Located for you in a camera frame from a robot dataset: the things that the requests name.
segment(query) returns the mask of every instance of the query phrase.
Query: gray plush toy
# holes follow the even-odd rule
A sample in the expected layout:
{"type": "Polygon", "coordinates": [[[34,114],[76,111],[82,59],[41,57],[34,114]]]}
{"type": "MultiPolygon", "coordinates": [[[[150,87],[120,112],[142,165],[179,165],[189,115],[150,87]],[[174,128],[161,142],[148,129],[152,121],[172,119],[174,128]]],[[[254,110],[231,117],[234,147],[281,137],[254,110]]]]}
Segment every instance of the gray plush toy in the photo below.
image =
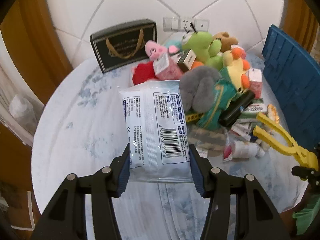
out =
{"type": "Polygon", "coordinates": [[[191,108],[199,114],[209,111],[215,96],[213,87],[220,78],[218,70],[207,66],[184,73],[179,84],[184,111],[191,108]]]}

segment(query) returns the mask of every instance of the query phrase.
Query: yellow snowball maker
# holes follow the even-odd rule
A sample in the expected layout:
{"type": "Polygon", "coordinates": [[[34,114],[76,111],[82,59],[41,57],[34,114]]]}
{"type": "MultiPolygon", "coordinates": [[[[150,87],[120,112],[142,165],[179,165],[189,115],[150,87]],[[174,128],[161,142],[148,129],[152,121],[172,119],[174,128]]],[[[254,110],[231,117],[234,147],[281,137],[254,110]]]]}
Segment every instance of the yellow snowball maker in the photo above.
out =
{"type": "Polygon", "coordinates": [[[313,152],[309,152],[307,149],[299,146],[293,137],[291,137],[291,135],[285,129],[283,129],[283,127],[266,117],[263,113],[257,114],[257,120],[264,123],[272,130],[278,132],[286,140],[288,146],[279,143],[273,136],[258,126],[253,129],[254,136],[266,142],[281,154],[287,156],[293,155],[293,157],[302,167],[313,168],[318,171],[318,159],[313,152]]]}

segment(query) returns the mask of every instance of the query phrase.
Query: red plush toy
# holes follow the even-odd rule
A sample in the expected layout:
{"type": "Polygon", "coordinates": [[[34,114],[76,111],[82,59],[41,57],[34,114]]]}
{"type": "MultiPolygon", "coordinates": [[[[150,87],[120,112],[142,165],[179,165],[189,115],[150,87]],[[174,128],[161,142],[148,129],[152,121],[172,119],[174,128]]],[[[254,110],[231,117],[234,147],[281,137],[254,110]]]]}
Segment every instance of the red plush toy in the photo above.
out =
{"type": "Polygon", "coordinates": [[[132,73],[132,82],[134,85],[138,85],[149,80],[159,80],[153,70],[153,61],[138,64],[136,67],[132,68],[132,73]]]}

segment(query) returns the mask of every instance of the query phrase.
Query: blue plastic crate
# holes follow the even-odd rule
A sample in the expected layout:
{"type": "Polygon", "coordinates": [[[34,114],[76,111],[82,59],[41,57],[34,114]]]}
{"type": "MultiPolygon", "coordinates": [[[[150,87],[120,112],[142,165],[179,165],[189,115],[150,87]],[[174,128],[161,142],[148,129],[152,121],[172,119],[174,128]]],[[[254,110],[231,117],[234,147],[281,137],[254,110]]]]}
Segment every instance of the blue plastic crate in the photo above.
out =
{"type": "Polygon", "coordinates": [[[263,75],[286,118],[289,132],[309,150],[320,142],[320,67],[294,39],[272,25],[262,55],[263,75]]]}

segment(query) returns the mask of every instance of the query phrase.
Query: silver bolt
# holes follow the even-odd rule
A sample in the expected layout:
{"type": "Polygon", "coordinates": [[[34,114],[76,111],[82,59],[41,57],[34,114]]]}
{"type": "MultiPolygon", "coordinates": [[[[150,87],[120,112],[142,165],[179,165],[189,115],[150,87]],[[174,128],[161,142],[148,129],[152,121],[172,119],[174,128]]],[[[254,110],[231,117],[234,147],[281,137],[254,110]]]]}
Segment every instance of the silver bolt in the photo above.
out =
{"type": "Polygon", "coordinates": [[[218,167],[211,168],[211,172],[214,174],[218,174],[220,172],[220,169],[218,167]]]}
{"type": "Polygon", "coordinates": [[[67,176],[67,180],[74,180],[76,178],[76,175],[71,173],[67,176]]]}
{"type": "Polygon", "coordinates": [[[102,173],[109,173],[111,171],[111,168],[110,167],[104,167],[102,168],[102,173]]]}
{"type": "Polygon", "coordinates": [[[254,180],[254,176],[252,174],[248,174],[247,176],[245,176],[247,178],[247,180],[249,181],[253,181],[254,180]]]}

